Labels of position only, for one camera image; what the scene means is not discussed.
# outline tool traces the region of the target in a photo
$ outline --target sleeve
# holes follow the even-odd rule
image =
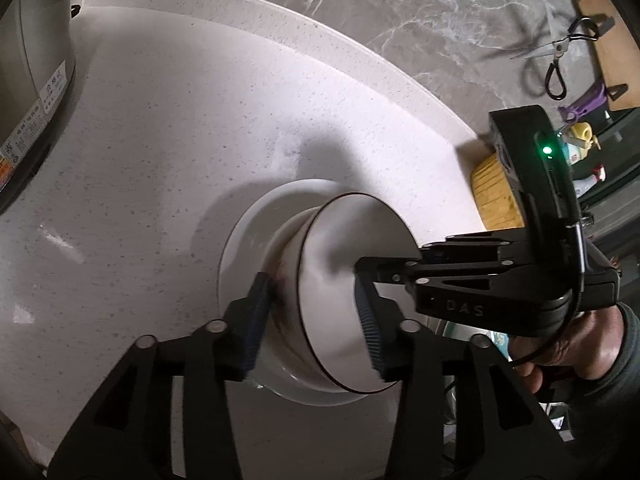
[[[639,468],[632,433],[640,423],[640,321],[625,304],[618,307],[625,335],[614,365],[599,380],[578,379],[569,402],[580,478],[631,478]]]

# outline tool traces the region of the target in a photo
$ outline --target scissors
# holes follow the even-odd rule
[[[575,31],[579,26],[584,26],[588,28],[593,35],[589,34],[576,34]],[[575,20],[567,31],[567,35],[564,39],[558,41],[552,41],[551,43],[547,43],[545,45],[534,48],[533,50],[528,50],[523,52],[522,54],[518,54],[517,56],[512,57],[511,59],[517,59],[519,57],[523,57],[524,59],[531,59],[533,57],[543,57],[543,56],[553,56],[554,60],[549,65],[549,70],[546,71],[545,77],[545,89],[546,94],[556,101],[562,101],[566,97],[566,84],[564,82],[564,78],[562,77],[562,73],[560,72],[560,58],[564,56],[564,53],[569,50],[569,45],[572,41],[596,41],[599,37],[602,36],[602,32],[598,28],[598,24],[593,21],[591,18],[587,16],[583,16]],[[556,73],[558,76],[558,80],[560,81],[560,87],[562,91],[559,94],[554,94],[551,91],[551,76]]]

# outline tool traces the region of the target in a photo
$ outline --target black cable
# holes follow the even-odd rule
[[[540,345],[533,352],[531,352],[531,353],[529,353],[529,354],[527,354],[527,355],[525,355],[525,356],[523,356],[523,357],[521,357],[519,359],[515,359],[515,360],[511,361],[511,366],[512,367],[516,367],[516,366],[523,365],[524,363],[528,363],[530,361],[533,361],[533,359],[537,359],[543,353],[545,353],[547,350],[549,350],[553,345],[555,345],[558,342],[558,340],[562,337],[562,334],[564,333],[566,328],[569,326],[569,323],[571,323],[575,319],[575,317],[577,316],[578,312],[580,311],[580,303],[581,302],[582,302],[582,292],[578,292],[576,294],[576,296],[575,296],[574,306],[567,313],[567,316],[564,318],[564,321],[562,322],[562,325],[560,326],[560,328],[558,330],[556,330],[556,333],[553,334],[544,343],[542,343],[542,345]]]
[[[539,348],[534,350],[533,352],[525,355],[519,359],[511,361],[511,366],[516,367],[523,365],[524,363],[528,363],[540,357],[543,353],[549,350],[553,345],[555,345],[558,340],[562,337],[562,334],[580,312],[580,304],[582,303],[582,294],[584,292],[584,273],[585,273],[585,262],[586,256],[584,253],[584,240],[582,239],[582,225],[580,222],[576,222],[574,225],[569,226],[570,234],[573,235],[572,246],[576,248],[574,253],[574,265],[575,265],[575,276],[576,283],[574,286],[574,294],[573,294],[573,303],[572,307],[567,310],[566,316],[564,316],[564,320],[562,321],[562,325],[560,328],[556,330],[556,333],[553,334],[549,339],[547,339]]]
[[[456,385],[456,380],[455,380],[455,379],[453,379],[453,380],[449,383],[449,386],[447,386],[447,387],[444,389],[444,394],[445,394],[445,395],[447,395],[447,394],[452,390],[452,388],[453,388],[455,385]]]

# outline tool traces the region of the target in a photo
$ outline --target white plate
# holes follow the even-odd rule
[[[297,180],[259,198],[239,219],[222,253],[218,279],[220,309],[224,311],[231,301],[247,294],[255,273],[262,268],[271,239],[289,219],[352,190],[331,180]],[[339,406],[363,397],[351,392],[320,392],[306,387],[288,373],[268,341],[263,341],[250,377],[286,399],[309,406]]]

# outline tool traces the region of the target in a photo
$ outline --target marble floor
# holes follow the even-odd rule
[[[564,35],[573,0],[267,0],[312,17],[388,59],[452,108],[477,133],[487,112],[540,104],[548,58],[512,60],[523,48]],[[588,46],[562,58],[569,87],[564,104],[593,82]]]

